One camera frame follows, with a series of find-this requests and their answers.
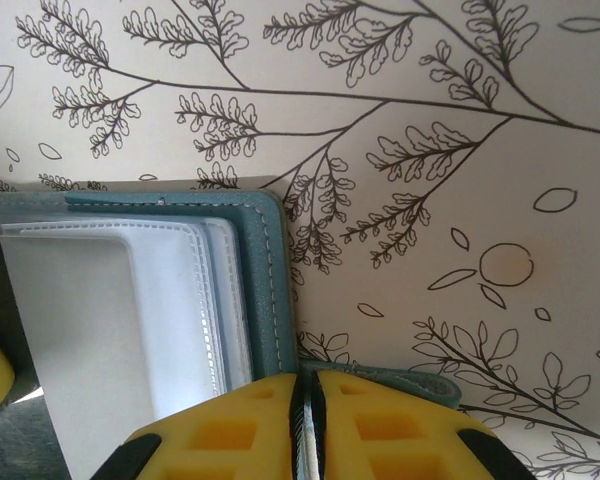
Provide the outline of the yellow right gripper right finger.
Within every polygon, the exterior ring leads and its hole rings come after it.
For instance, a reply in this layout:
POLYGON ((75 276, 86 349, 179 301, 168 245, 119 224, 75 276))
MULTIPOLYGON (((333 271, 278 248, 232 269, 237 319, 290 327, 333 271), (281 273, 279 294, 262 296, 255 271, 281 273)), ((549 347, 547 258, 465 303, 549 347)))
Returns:
POLYGON ((533 480, 479 421, 354 375, 315 372, 319 480, 533 480))

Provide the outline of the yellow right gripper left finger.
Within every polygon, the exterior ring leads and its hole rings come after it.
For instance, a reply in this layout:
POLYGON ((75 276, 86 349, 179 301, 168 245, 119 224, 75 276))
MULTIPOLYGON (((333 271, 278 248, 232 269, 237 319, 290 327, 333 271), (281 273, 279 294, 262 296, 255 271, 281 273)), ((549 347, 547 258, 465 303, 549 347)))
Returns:
POLYGON ((142 427, 90 480, 297 480, 296 380, 269 376, 142 427))

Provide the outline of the blue leather card holder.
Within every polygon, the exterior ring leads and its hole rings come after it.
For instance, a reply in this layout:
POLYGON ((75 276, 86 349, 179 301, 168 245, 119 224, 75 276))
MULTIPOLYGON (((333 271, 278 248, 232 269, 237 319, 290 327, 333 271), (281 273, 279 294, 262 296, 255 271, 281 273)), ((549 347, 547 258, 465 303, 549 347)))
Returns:
POLYGON ((298 361, 284 234, 264 192, 1 193, 0 480, 90 480, 140 428, 283 373, 297 480, 319 480, 315 372, 456 410, 431 374, 298 361))

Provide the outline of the floral patterned table cover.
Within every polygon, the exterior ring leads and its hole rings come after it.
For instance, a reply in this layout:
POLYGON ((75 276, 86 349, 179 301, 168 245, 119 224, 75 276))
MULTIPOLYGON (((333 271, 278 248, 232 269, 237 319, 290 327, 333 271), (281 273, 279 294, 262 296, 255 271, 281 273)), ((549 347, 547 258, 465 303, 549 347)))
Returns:
POLYGON ((0 199, 266 189, 304 358, 600 480, 600 0, 0 0, 0 199))

